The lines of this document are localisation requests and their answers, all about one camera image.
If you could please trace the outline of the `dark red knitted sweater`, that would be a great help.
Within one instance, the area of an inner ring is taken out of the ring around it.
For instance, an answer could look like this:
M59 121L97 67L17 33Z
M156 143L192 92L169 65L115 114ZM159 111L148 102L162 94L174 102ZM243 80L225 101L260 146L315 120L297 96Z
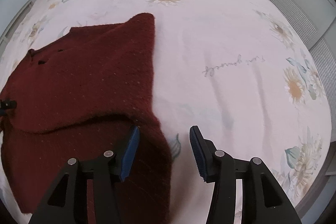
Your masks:
M122 223L167 223L171 152L152 111L154 16L74 27L29 50L1 91L17 107L1 121L1 160L23 213L32 213L72 157L115 149L131 126L139 146L116 188Z

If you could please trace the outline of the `floral white bed sheet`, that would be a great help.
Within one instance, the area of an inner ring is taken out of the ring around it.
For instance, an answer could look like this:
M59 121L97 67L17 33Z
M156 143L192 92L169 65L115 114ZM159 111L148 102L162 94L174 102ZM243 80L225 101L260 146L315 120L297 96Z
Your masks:
M297 206L325 161L331 115L309 50L269 0L36 0L1 57L1 91L29 50L142 13L154 16L152 111L172 159L167 223L205 223L209 212L193 125L235 158L260 157ZM27 223L33 212L20 211L2 160L1 192Z

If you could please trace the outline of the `white window frame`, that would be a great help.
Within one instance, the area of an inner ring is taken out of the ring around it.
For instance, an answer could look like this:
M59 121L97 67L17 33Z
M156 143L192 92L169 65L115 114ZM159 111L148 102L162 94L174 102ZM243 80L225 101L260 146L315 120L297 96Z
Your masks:
M1 34L1 51L5 50L10 38L13 36L15 30L18 28L21 21L25 18L25 16L29 13L33 6L33 1L28 0L16 13L13 19L9 22L7 27L4 29Z

